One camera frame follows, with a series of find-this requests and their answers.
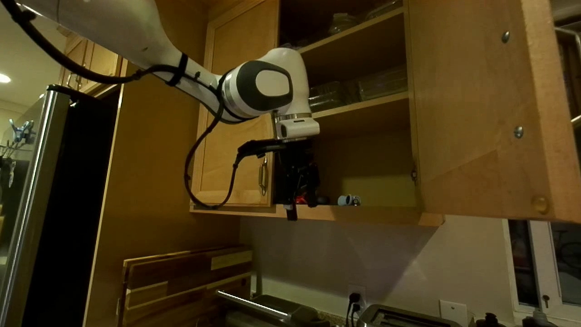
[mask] cabinet shelf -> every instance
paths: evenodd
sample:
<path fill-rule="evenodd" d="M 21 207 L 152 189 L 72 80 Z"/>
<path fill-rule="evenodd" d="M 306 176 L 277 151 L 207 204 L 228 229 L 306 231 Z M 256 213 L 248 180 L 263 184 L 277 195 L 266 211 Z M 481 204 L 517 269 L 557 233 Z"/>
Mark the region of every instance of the cabinet shelf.
<path fill-rule="evenodd" d="M 408 93 L 325 109 L 312 115 L 321 126 L 321 138 L 410 127 Z"/>
<path fill-rule="evenodd" d="M 328 82 L 374 73 L 377 67 L 403 66 L 403 13 L 394 9 L 299 49 L 308 77 Z"/>
<path fill-rule="evenodd" d="M 397 226 L 419 226 L 419 227 L 437 227 L 443 224 L 443 216 L 421 215 L 419 207 L 297 206 L 296 211 L 297 211 L 297 220 L 316 220 L 316 222 L 397 224 Z M 286 211 L 281 204 L 270 209 L 219 209 L 219 211 L 194 209 L 194 213 L 210 215 L 210 216 L 245 216 L 245 218 L 274 218 L 274 220 L 286 218 Z"/>

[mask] open cabinet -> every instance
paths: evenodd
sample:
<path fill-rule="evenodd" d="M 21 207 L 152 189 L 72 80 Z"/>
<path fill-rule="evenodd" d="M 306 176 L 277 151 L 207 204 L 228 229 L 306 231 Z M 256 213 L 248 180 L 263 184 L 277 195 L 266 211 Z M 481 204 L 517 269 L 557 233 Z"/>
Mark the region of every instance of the open cabinet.
<path fill-rule="evenodd" d="M 272 15 L 279 46 L 303 55 L 321 124 L 312 153 L 326 202 L 299 206 L 299 220 L 581 220 L 550 2 L 288 0 Z M 335 206 L 341 195 L 361 206 Z M 285 218 L 276 202 L 252 207 L 192 211 Z"/>

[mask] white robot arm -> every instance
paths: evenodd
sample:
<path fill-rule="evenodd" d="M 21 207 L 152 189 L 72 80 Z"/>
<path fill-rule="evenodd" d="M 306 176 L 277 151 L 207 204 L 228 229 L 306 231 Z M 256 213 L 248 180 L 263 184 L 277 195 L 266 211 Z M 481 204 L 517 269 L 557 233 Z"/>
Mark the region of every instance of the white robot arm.
<path fill-rule="evenodd" d="M 276 138 L 319 135 L 310 117 L 308 82 L 299 53 L 272 49 L 223 77 L 187 58 L 167 38 L 154 0 L 18 0 L 25 9 L 118 53 L 139 67 L 174 66 L 156 73 L 168 86 L 197 98 L 225 124 L 276 111 Z"/>

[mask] refrigerator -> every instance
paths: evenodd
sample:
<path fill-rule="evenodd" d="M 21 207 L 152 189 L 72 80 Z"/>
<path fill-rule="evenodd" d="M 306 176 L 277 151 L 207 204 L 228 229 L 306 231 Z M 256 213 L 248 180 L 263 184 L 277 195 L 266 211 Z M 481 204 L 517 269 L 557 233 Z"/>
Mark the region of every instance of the refrigerator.
<path fill-rule="evenodd" d="M 83 325 L 118 89 L 50 86 L 0 157 L 0 325 Z"/>

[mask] cabinet door handle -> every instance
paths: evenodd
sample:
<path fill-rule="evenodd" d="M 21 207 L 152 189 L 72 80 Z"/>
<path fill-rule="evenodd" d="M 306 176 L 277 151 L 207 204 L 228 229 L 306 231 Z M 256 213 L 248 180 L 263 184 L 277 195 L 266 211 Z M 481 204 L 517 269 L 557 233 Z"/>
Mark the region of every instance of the cabinet door handle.
<path fill-rule="evenodd" d="M 268 158 L 265 157 L 261 166 L 259 166 L 259 175 L 257 175 L 257 186 L 259 186 L 259 191 L 261 191 L 263 196 L 268 195 L 268 178 L 270 178 Z"/>

